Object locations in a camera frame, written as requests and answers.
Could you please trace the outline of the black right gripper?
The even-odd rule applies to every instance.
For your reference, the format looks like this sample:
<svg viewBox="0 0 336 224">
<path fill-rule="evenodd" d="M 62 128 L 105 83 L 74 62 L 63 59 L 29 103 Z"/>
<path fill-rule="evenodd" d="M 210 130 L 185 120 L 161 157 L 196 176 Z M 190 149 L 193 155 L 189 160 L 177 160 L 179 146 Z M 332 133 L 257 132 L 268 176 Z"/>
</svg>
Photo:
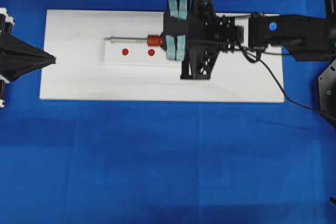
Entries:
<svg viewBox="0 0 336 224">
<path fill-rule="evenodd" d="M 212 0 L 167 0 L 162 37 L 167 60 L 182 61 L 180 79 L 209 80 L 219 53 L 244 42 L 244 28 L 218 16 Z"/>
</svg>

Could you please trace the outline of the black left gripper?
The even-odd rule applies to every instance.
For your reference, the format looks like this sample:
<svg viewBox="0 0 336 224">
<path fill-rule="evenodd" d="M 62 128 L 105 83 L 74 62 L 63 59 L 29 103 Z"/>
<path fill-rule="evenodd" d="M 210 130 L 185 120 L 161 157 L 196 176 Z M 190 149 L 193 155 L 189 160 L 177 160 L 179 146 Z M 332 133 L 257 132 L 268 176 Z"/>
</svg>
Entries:
<svg viewBox="0 0 336 224">
<path fill-rule="evenodd" d="M 5 86 L 22 75 L 56 63 L 56 58 L 12 36 L 14 18 L 1 7 L 1 108 L 5 107 Z M 5 53 L 16 56 L 4 56 Z"/>
</svg>

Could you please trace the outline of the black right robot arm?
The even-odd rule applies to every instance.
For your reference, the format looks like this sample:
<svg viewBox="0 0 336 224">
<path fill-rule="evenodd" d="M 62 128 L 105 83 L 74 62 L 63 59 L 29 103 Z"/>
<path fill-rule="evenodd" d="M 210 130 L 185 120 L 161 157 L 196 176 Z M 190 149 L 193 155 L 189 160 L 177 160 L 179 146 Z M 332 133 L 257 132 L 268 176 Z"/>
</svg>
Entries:
<svg viewBox="0 0 336 224">
<path fill-rule="evenodd" d="M 168 0 L 159 46 L 166 58 L 182 64 L 181 79 L 211 78 L 221 52 L 240 51 L 257 63 L 268 46 L 286 48 L 297 61 L 327 61 L 335 56 L 335 20 L 302 15 L 236 17 L 216 14 L 212 0 Z"/>
</svg>

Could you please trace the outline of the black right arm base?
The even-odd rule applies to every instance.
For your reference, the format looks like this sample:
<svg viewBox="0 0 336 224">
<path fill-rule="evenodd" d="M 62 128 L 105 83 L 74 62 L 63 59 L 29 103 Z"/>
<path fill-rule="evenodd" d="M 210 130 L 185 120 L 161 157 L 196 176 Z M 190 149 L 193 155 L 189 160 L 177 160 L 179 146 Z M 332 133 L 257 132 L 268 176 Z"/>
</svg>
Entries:
<svg viewBox="0 0 336 224">
<path fill-rule="evenodd" d="M 320 110 L 335 118 L 335 60 L 318 76 Z"/>
</svg>

